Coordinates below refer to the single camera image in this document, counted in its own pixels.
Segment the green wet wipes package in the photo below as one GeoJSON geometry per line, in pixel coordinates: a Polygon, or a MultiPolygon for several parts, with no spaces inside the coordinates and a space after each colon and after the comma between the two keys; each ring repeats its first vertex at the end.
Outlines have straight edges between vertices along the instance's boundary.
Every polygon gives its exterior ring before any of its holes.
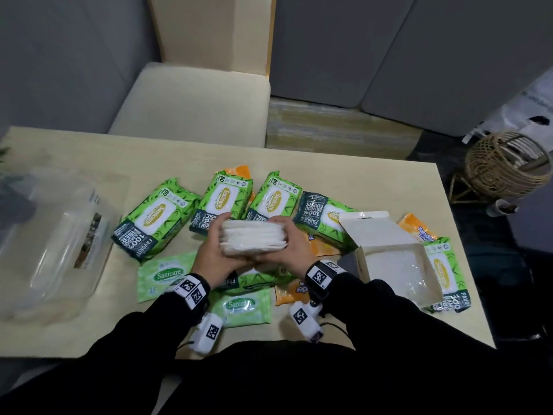
{"type": "Polygon", "coordinates": [[[138,302],[159,297],[173,281],[182,279],[194,263],[197,252],[152,259],[138,268],[138,302]]]}
{"type": "Polygon", "coordinates": [[[338,221],[338,216],[342,212],[351,211],[356,210],[327,196],[304,192],[294,223],[307,233],[319,236],[338,248],[349,249],[355,244],[338,221]]]}
{"type": "Polygon", "coordinates": [[[209,311],[223,319],[225,328],[271,323],[272,293],[272,288],[237,295],[212,291],[209,311]]]}
{"type": "Polygon", "coordinates": [[[183,228],[199,201],[176,178],[168,179],[122,219],[111,238],[139,262],[152,259],[183,228]]]}
{"type": "Polygon", "coordinates": [[[252,186],[252,179],[228,175],[224,170],[217,172],[192,218],[190,231],[207,236],[211,222],[224,212],[232,213],[233,219],[241,218],[252,186]]]}
{"type": "Polygon", "coordinates": [[[255,199],[249,206],[246,220],[266,221],[275,215],[292,215],[302,188],[280,177],[280,171],[272,171],[255,199]]]}
{"type": "Polygon", "coordinates": [[[433,304],[428,310],[432,313],[443,310],[460,313],[468,309],[471,306],[471,297],[449,237],[439,237],[432,242],[423,242],[423,245],[444,293],[444,300],[433,304]]]}
{"type": "Polygon", "coordinates": [[[288,284],[293,279],[294,276],[287,272],[285,268],[264,269],[258,267],[241,273],[233,273],[222,286],[218,287],[218,290],[227,294],[237,294],[267,286],[288,284]]]}

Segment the beige cushion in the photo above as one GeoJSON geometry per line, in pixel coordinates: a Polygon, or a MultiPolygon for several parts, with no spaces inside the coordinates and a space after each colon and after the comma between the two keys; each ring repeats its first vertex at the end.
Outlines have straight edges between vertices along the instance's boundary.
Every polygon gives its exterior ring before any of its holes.
{"type": "Polygon", "coordinates": [[[164,62],[266,74],[272,0],[151,0],[164,62]]]}
{"type": "Polygon", "coordinates": [[[264,147],[269,97],[265,76],[149,63],[109,133],[264,147]]]}

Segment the hand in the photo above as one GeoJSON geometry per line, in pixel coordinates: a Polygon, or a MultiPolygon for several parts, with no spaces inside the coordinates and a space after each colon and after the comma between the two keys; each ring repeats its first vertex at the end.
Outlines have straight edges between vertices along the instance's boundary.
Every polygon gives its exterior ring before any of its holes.
{"type": "Polygon", "coordinates": [[[230,216],[230,212],[225,212],[211,222],[207,238],[198,249],[190,271],[201,275],[212,289],[222,285],[232,271],[248,264],[245,257],[227,257],[221,251],[219,244],[221,226],[230,216]]]}
{"type": "Polygon", "coordinates": [[[292,275],[304,280],[309,267],[318,261],[311,251],[308,240],[290,217],[276,216],[269,221],[283,224],[288,246],[281,251],[260,254],[255,257],[256,261],[283,265],[292,275]]]}

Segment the cable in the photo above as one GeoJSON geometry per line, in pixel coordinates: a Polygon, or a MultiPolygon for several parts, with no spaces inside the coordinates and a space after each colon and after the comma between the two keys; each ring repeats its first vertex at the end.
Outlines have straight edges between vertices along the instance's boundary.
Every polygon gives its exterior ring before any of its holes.
{"type": "Polygon", "coordinates": [[[184,344],[180,344],[179,347],[176,349],[177,351],[179,349],[181,349],[182,347],[186,346],[186,345],[190,345],[190,344],[193,344],[194,341],[188,341],[188,342],[184,342],[184,344]]]}
{"type": "Polygon", "coordinates": [[[330,325],[330,326],[334,326],[335,328],[337,329],[340,329],[342,331],[342,333],[344,335],[346,335],[348,338],[349,338],[349,335],[347,334],[347,332],[345,330],[343,330],[342,328],[340,328],[338,325],[335,325],[334,323],[330,323],[330,322],[323,322],[321,323],[321,327],[325,326],[325,325],[330,325]]]}

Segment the clear plastic container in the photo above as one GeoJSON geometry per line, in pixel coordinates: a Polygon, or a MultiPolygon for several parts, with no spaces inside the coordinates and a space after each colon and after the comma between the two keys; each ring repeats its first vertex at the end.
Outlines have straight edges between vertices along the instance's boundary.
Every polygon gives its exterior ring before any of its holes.
{"type": "Polygon", "coordinates": [[[75,315],[96,289],[119,217],[75,173],[0,175],[0,318],[75,315]]]}

